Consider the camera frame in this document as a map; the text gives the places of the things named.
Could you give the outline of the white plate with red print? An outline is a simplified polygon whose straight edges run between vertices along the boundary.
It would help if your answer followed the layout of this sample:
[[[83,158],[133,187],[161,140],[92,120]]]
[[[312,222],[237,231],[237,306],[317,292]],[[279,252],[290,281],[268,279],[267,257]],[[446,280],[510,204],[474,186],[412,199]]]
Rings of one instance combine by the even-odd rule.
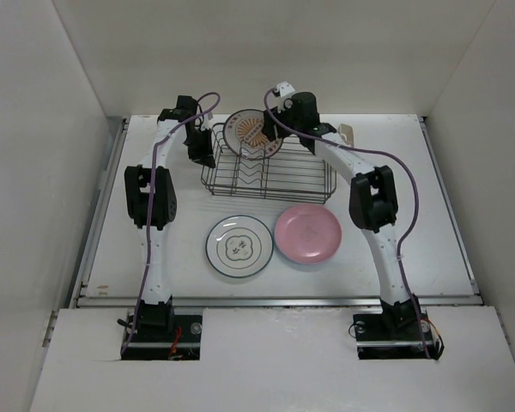
[[[250,161],[270,158],[281,148],[283,140],[270,141],[263,133],[264,114],[244,109],[230,115],[223,125],[225,144],[235,154]]]

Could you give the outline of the dark wire dish rack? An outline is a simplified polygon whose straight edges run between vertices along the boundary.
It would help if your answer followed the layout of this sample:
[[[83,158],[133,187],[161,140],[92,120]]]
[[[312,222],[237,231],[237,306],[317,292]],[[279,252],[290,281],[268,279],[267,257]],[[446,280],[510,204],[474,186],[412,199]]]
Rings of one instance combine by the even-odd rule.
[[[202,168],[201,183],[213,195],[324,204],[336,191],[334,169],[295,136],[269,158],[260,151],[257,159],[246,159],[228,147],[222,123],[212,131],[215,167]]]

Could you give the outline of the white plate with flower outline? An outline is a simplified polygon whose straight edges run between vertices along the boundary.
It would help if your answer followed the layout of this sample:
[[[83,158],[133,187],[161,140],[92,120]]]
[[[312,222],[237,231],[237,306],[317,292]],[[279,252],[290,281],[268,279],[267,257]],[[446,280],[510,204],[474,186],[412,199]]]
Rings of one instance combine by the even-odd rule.
[[[221,275],[246,279],[263,271],[274,254],[270,229],[249,215],[231,215],[218,221],[205,242],[206,257]]]

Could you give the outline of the pink plate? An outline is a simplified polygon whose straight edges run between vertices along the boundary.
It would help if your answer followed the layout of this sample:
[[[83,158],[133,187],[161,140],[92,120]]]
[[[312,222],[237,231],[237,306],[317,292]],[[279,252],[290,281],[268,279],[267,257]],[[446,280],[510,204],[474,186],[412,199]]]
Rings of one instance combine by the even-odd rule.
[[[292,253],[307,256],[338,250],[342,243],[342,227],[335,215],[317,204],[297,204],[285,210],[276,221],[276,245]]]

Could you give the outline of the blue plate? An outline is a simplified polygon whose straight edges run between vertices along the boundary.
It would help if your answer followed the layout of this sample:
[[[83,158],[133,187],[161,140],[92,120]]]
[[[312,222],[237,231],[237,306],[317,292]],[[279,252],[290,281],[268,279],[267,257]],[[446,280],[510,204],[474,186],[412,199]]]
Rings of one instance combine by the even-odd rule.
[[[337,250],[327,248],[326,251],[319,252],[316,255],[307,256],[306,254],[299,253],[298,251],[292,253],[291,251],[283,250],[279,245],[276,245],[276,251],[291,264],[299,264],[306,266],[317,266],[329,262],[337,253]]]

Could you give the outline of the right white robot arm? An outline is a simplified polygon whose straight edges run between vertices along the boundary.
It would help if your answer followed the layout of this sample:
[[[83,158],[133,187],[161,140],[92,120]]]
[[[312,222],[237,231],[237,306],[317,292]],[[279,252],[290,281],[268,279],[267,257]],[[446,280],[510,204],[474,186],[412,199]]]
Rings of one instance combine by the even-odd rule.
[[[348,146],[331,124],[321,120],[317,101],[310,92],[297,92],[279,84],[264,96],[263,133],[270,141],[297,136],[301,146],[330,165],[348,184],[348,212],[365,236],[373,255],[380,285],[380,327],[385,340],[403,340],[414,328],[421,332],[421,312],[404,271],[402,243],[414,229],[419,213],[415,178],[395,155]],[[363,154],[387,157],[407,173],[414,196],[409,228],[397,238],[398,200],[394,173],[388,166],[375,166]]]

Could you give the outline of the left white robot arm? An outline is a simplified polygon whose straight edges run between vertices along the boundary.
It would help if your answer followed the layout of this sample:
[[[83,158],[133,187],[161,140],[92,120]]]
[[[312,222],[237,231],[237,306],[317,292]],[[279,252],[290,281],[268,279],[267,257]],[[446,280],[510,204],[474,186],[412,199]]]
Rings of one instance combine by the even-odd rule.
[[[132,328],[145,329],[159,341],[169,338],[175,328],[173,287],[161,250],[178,209],[168,167],[175,151],[183,146],[191,162],[215,168],[210,120],[217,104],[203,109],[201,102],[207,97],[220,100],[216,92],[199,99],[180,95],[174,108],[162,110],[148,153],[140,163],[124,170],[128,215],[142,237],[143,275]]]

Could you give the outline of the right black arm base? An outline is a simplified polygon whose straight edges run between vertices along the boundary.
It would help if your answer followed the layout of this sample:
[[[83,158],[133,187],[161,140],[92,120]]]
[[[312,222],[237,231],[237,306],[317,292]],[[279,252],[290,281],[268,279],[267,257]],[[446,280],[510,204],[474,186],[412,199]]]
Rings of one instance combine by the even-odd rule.
[[[356,351],[361,361],[419,360],[438,361],[445,344],[438,329],[421,309],[421,322],[412,315],[409,325],[391,330],[379,312],[362,312],[353,315],[348,334],[355,339]]]

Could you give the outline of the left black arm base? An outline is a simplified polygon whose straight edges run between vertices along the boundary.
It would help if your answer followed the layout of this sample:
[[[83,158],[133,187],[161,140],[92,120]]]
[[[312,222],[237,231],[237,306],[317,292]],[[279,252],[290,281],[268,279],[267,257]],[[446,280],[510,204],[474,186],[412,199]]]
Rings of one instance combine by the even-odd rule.
[[[203,334],[203,310],[173,308],[168,325],[148,325],[142,321],[130,337],[133,314],[120,318],[124,328],[120,346],[122,361],[199,361]]]

